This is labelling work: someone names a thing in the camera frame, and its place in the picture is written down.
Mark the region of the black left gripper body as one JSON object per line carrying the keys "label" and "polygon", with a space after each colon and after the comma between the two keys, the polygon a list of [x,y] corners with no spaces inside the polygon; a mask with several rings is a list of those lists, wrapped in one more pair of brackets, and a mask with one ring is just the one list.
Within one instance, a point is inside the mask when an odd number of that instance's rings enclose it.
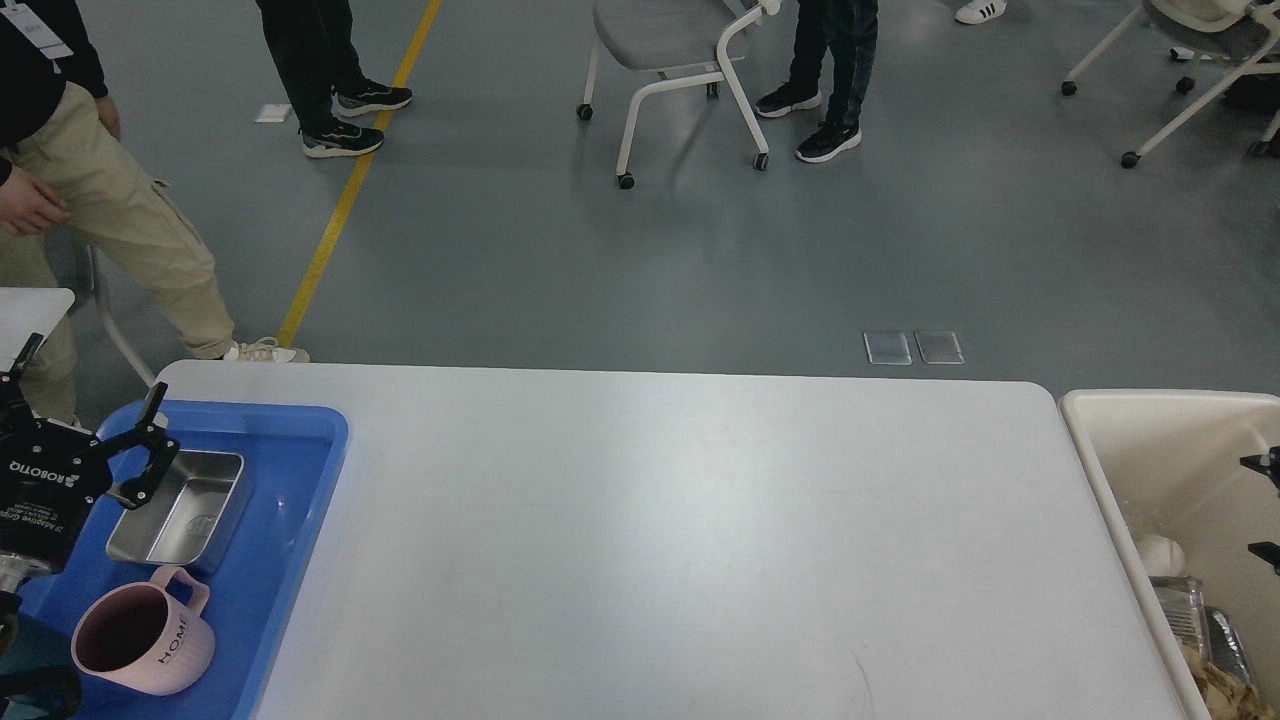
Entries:
{"label": "black left gripper body", "polygon": [[95,434],[51,420],[3,432],[3,557],[27,562],[28,575],[63,571],[93,506],[110,489],[97,443]]}

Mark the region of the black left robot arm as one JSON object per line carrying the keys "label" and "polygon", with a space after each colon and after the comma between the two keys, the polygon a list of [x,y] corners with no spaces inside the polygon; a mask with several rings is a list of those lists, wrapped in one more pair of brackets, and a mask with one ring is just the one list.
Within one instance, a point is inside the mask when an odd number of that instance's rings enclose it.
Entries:
{"label": "black left robot arm", "polygon": [[148,503],[179,452],[156,423],[166,384],[152,386],[136,424],[96,434],[33,414],[19,383],[44,337],[33,333],[3,373],[3,717],[68,719],[82,691],[60,632],[20,615],[19,588],[65,568],[96,502]]}

